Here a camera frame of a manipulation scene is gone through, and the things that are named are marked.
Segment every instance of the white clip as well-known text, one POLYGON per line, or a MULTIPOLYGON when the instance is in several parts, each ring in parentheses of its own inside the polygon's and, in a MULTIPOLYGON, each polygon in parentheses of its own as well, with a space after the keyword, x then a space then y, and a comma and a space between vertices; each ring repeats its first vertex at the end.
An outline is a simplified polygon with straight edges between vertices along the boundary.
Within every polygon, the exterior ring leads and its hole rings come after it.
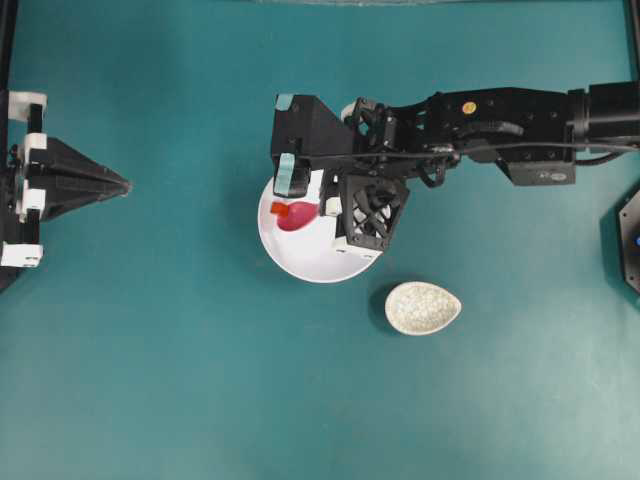
POLYGON ((44 93, 9 92, 9 118, 11 120, 27 122, 31 105, 41 105, 44 115, 47 109, 47 96, 44 93))
POLYGON ((24 166, 29 165, 29 154, 33 149, 46 150, 47 149, 47 134, 46 133, 29 133, 24 137, 24 166))
POLYGON ((29 210, 38 210, 40 218, 46 205, 47 191, 40 188, 29 188, 29 180, 22 183, 22 198, 16 201, 16 214, 20 216, 20 222, 24 223, 29 210))
POLYGON ((342 213, 342 202, 340 197, 327 198, 324 204, 324 214, 328 217, 337 217, 342 213))

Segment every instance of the small bowl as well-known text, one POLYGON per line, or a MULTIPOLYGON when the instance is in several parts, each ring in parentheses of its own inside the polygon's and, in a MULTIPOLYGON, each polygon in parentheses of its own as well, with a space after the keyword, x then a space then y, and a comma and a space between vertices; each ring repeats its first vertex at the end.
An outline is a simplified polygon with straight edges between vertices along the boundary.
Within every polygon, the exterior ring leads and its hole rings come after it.
POLYGON ((462 303, 444 288, 407 282, 387 296, 385 313, 393 328, 405 335, 430 335, 442 330, 462 311, 462 303))

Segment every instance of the white bowl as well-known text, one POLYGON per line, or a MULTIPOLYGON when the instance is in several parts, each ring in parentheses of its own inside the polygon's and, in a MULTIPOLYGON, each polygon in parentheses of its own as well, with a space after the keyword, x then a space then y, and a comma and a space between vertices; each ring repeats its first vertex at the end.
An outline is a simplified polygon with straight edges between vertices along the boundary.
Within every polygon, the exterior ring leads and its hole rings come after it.
POLYGON ((399 332, 429 335, 453 322, 462 310, 462 303, 437 285, 407 282, 391 291, 384 309, 389 323, 399 332))
POLYGON ((335 283, 348 280, 369 268, 374 259, 331 248, 336 232, 334 217, 316 217, 309 225, 294 232, 278 228, 271 203, 305 201, 319 203, 322 170, 311 172, 307 196, 287 200, 273 195, 273 179, 269 180, 258 205, 258 232, 265 250, 285 272, 313 283, 335 283))

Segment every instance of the wire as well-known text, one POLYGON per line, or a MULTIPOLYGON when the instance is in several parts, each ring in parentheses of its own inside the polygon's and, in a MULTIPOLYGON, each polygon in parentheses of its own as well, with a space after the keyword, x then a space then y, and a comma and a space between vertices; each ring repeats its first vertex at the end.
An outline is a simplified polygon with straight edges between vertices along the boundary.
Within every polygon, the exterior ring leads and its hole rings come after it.
POLYGON ((615 152, 609 153, 608 155, 603 155, 598 158, 589 158, 586 160, 576 160, 576 165, 579 167, 595 167, 597 165, 602 165, 604 163, 610 162, 611 160, 615 160, 623 155, 624 152, 615 152))
MULTIPOLYGON (((630 145, 616 145, 613 143, 569 143, 569 142, 514 142, 514 143, 501 143, 498 145, 479 145, 477 147, 467 147, 461 148, 459 150, 451 150, 448 152, 424 152, 424 153, 406 153, 406 152, 375 152, 375 153, 342 153, 342 154, 330 154, 330 155, 301 155, 300 158, 303 160, 340 160, 347 158, 377 158, 381 156, 388 156, 393 158, 406 158, 406 159, 422 159, 422 158, 440 158, 447 157, 451 155, 469 155, 472 153, 493 151, 493 150, 506 150, 513 148, 573 148, 573 149, 583 149, 583 148, 596 148, 600 150, 608 150, 611 152, 637 152, 640 150, 636 146, 630 145)), ((613 158, 609 157, 609 155, 605 155, 606 160, 610 161, 613 158)))

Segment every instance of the white bracket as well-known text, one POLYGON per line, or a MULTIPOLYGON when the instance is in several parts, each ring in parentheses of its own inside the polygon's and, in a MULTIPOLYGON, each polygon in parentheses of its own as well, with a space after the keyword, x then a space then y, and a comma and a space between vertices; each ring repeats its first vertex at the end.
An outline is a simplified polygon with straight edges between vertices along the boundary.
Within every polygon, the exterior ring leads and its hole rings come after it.
POLYGON ((9 92, 9 118, 19 122, 29 120, 29 106, 42 105, 42 114, 47 109, 47 96, 44 93, 9 92))
POLYGON ((34 268, 40 265, 40 260, 44 254, 42 245, 31 245, 28 243, 2 244, 2 259, 0 266, 17 268, 34 268))
POLYGON ((38 210, 40 218, 47 200, 47 191, 40 188, 29 188, 29 180, 22 183, 22 198, 16 201, 16 214, 20 216, 20 221, 24 223, 29 210, 38 210))

